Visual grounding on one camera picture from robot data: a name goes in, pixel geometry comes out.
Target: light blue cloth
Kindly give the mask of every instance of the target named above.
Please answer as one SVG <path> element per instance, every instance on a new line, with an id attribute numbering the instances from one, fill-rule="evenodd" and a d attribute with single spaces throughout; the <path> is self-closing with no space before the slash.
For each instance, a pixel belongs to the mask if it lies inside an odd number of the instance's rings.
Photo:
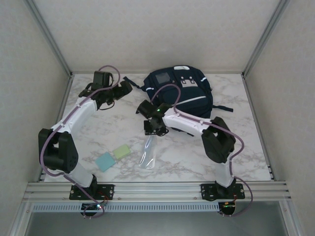
<path id="1" fill-rule="evenodd" d="M 108 152 L 106 152 L 102 156 L 100 156 L 98 159 L 96 159 L 95 163 L 97 164 L 99 169 L 102 172 L 104 172 L 115 164 L 115 160 L 112 158 L 112 156 Z"/>

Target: white reflective strip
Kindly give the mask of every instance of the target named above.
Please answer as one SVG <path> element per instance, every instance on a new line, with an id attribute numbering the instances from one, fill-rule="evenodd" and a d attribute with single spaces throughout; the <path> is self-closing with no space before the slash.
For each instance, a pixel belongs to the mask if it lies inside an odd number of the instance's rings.
<path id="1" fill-rule="evenodd" d="M 206 96 L 194 97 L 194 98 L 191 98 L 191 99 L 179 102 L 179 103 L 177 103 L 177 105 L 180 105 L 180 104 L 183 104 L 183 103 L 187 103 L 187 102 L 191 102 L 191 101 L 194 101 L 194 100 L 198 100 L 198 99 L 201 99 L 201 98 L 206 98 Z"/>
<path id="2" fill-rule="evenodd" d="M 190 70 L 190 69 L 188 66 L 178 65 L 178 66 L 174 66 L 174 70 Z"/>

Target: black mounting plate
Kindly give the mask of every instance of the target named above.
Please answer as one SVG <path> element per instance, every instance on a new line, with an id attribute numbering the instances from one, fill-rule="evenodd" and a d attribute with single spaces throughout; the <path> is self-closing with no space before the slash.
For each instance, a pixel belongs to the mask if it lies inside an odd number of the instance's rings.
<path id="1" fill-rule="evenodd" d="M 114 188 L 113 184 L 98 184 L 96 194 L 94 196 L 95 200 L 102 201 L 105 196 L 108 197 L 108 200 L 113 200 L 114 196 Z M 70 200 L 90 200 L 82 191 L 75 185 L 71 187 L 70 191 Z"/>
<path id="2" fill-rule="evenodd" d="M 234 200 L 234 194 L 236 194 L 237 199 L 245 199 L 245 193 L 243 185 L 241 183 L 236 183 L 230 189 L 229 193 L 226 196 L 221 196 L 217 192 L 217 187 L 215 183 L 203 183 L 201 187 L 201 197 L 203 200 L 214 201 L 214 200 Z"/>

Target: white marble tabletop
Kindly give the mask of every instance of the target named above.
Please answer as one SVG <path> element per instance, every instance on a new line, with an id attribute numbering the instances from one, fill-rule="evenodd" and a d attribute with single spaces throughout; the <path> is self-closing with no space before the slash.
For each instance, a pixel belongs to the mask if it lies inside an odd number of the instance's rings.
<path id="1" fill-rule="evenodd" d="M 124 76 L 143 85 L 147 75 L 123 74 L 122 77 Z M 233 159 L 233 173 L 244 180 L 270 180 L 241 75 L 207 74 L 206 77 L 213 88 L 214 104 L 234 108 L 233 113 L 213 109 L 211 118 L 223 118 L 230 130 L 245 142 L 244 151 Z M 78 94 L 92 81 L 93 74 L 75 75 L 65 114 L 74 105 Z M 135 111 L 144 99 L 148 99 L 147 94 L 133 88 L 130 94 L 116 101 L 112 109 L 97 111 L 90 117 L 74 137 L 79 162 L 96 175 L 99 182 L 214 181 L 214 162 L 206 156 L 201 137 L 192 137 L 171 129 L 164 137 L 157 137 L 155 167 L 145 170 L 138 166 L 148 136 L 143 131 L 144 118 L 135 114 Z M 116 160 L 114 166 L 101 172 L 94 160 L 105 152 L 114 157 L 112 151 L 123 144 L 130 147 L 131 154 Z M 239 148 L 240 143 L 237 141 L 235 150 Z M 66 180 L 46 176 L 45 181 Z"/>

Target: purple cable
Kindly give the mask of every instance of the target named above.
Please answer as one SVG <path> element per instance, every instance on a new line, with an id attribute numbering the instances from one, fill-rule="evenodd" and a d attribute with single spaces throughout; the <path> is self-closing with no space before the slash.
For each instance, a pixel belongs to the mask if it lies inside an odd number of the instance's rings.
<path id="1" fill-rule="evenodd" d="M 111 89 L 111 88 L 115 87 L 115 86 L 119 83 L 119 81 L 120 81 L 120 72 L 119 72 L 119 70 L 118 70 L 116 67 L 114 67 L 114 66 L 112 66 L 112 65 L 105 65 L 105 66 L 102 66 L 102 67 L 101 67 L 100 69 L 98 69 L 98 70 L 100 71 L 100 70 L 102 70 L 103 68 L 106 68 L 106 67 L 111 67 L 111 68 L 113 68 L 114 70 L 117 71 L 117 74 L 118 74 L 118 81 L 117 81 L 114 85 L 112 85 L 112 86 L 110 86 L 110 87 L 107 87 L 107 88 L 100 88 L 100 89 L 95 90 L 93 93 L 91 93 L 91 94 L 90 94 L 89 96 L 87 96 L 85 99 L 83 99 L 83 100 L 79 103 L 79 106 L 82 106 L 82 104 L 84 104 L 84 103 L 85 103 L 89 98 L 91 98 L 94 94 L 96 94 L 96 93 L 98 93 L 98 92 L 100 92 L 100 91 L 104 91 L 104 90 Z M 79 184 L 77 184 L 77 183 L 76 183 L 74 180 L 72 180 L 71 178 L 65 176 L 64 173 L 53 174 L 53 173 L 51 173 L 50 171 L 48 171 L 48 169 L 46 168 L 46 166 L 45 166 L 45 164 L 44 164 L 44 152 L 45 152 L 45 150 L 46 150 L 46 148 L 47 148 L 47 146 L 48 146 L 50 140 L 51 140 L 51 139 L 53 138 L 53 136 L 62 128 L 62 126 L 67 123 L 67 121 L 73 116 L 73 114 L 79 109 L 79 106 L 76 106 L 76 107 L 69 113 L 69 115 L 63 120 L 62 124 L 59 125 L 59 126 L 48 136 L 48 138 L 47 138 L 47 140 L 45 141 L 45 143 L 44 143 L 44 145 L 43 145 L 43 148 L 42 148 L 42 150 L 41 150 L 41 152 L 40 152 L 39 162 L 40 162 L 40 165 L 42 166 L 43 170 L 46 172 L 46 174 L 48 174 L 49 176 L 52 176 L 52 177 L 57 177 L 57 176 L 63 175 L 63 177 L 64 177 L 65 179 L 69 180 L 69 181 L 72 182 L 75 186 L 77 186 L 88 198 L 90 198 L 90 199 L 91 199 L 92 201 L 94 201 L 96 204 L 100 204 L 101 207 L 102 207 L 102 210 L 103 210 L 102 214 L 99 214 L 99 215 L 95 215 L 95 216 L 90 217 L 90 218 L 98 218 L 98 217 L 102 216 L 102 215 L 105 213 L 103 205 L 102 205 L 101 203 L 99 203 L 97 200 L 95 200 L 90 194 L 88 194 L 88 193 L 82 188 L 82 186 L 80 186 Z M 93 204 L 88 205 L 88 206 L 84 209 L 84 211 L 83 211 L 84 217 L 85 217 L 85 211 L 86 211 L 90 206 L 92 206 L 92 205 L 93 205 Z"/>
<path id="2" fill-rule="evenodd" d="M 176 109 L 176 105 L 177 105 L 177 103 L 178 103 L 178 101 L 179 101 L 179 99 L 180 99 L 180 97 L 181 97 L 181 89 L 180 89 L 177 85 L 175 85 L 175 84 L 168 84 L 168 85 L 164 85 L 164 86 L 160 87 L 160 88 L 155 92 L 155 94 L 153 95 L 153 97 L 151 98 L 151 102 L 153 101 L 153 99 L 157 96 L 157 94 L 158 94 L 163 88 L 168 87 L 168 86 L 173 86 L 173 87 L 175 87 L 175 88 L 177 89 L 177 91 L 178 91 L 177 99 L 176 99 L 176 101 L 175 101 L 175 103 L 174 103 L 174 105 L 173 105 L 174 111 L 175 111 L 177 114 L 179 114 L 179 116 L 181 116 L 181 117 L 184 117 L 184 118 L 186 118 L 186 119 L 190 119 L 190 120 L 192 120 L 192 121 L 195 121 L 195 122 L 198 122 L 198 123 L 199 123 L 200 121 L 199 121 L 198 119 L 194 119 L 194 118 L 192 118 L 192 117 L 185 116 L 184 114 L 180 113 L 179 110 Z M 231 174 L 232 177 L 234 177 L 235 179 L 238 179 L 238 180 L 240 180 L 241 182 L 243 182 L 243 183 L 245 184 L 245 186 L 248 188 L 248 190 L 249 190 L 249 192 L 250 192 L 250 194 L 251 194 L 251 201 L 250 201 L 250 203 L 248 204 L 248 206 L 247 206 L 244 210 L 242 210 L 242 211 L 239 212 L 239 213 L 236 213 L 236 214 L 233 214 L 233 215 L 229 215 L 229 217 L 235 217 L 235 216 L 238 216 L 238 215 L 240 215 L 240 214 L 243 214 L 245 211 L 247 211 L 247 210 L 251 207 L 252 202 L 253 202 L 253 194 L 252 194 L 251 188 L 249 187 L 249 185 L 248 185 L 244 180 L 242 180 L 241 178 L 239 178 L 239 177 L 233 175 L 233 171 L 232 171 L 232 159 L 243 151 L 244 146 L 245 146 L 244 141 L 243 141 L 243 140 L 241 139 L 241 137 L 239 137 L 237 134 L 234 134 L 233 132 L 231 132 L 231 131 L 229 131 L 229 130 L 227 130 L 227 129 L 224 129 L 224 128 L 218 126 L 218 125 L 215 125 L 215 124 L 212 124 L 212 123 L 209 123 L 209 122 L 203 122 L 203 124 L 212 126 L 212 127 L 216 128 L 216 129 L 219 129 L 219 130 L 221 130 L 221 131 L 223 131 L 223 132 L 225 132 L 225 133 L 227 133 L 227 134 L 229 134 L 229 135 L 234 136 L 234 137 L 237 138 L 237 139 L 241 142 L 241 144 L 242 144 L 241 148 L 240 148 L 235 154 L 233 154 L 233 155 L 230 157 L 230 160 L 229 160 L 229 170 L 230 170 L 230 174 Z"/>

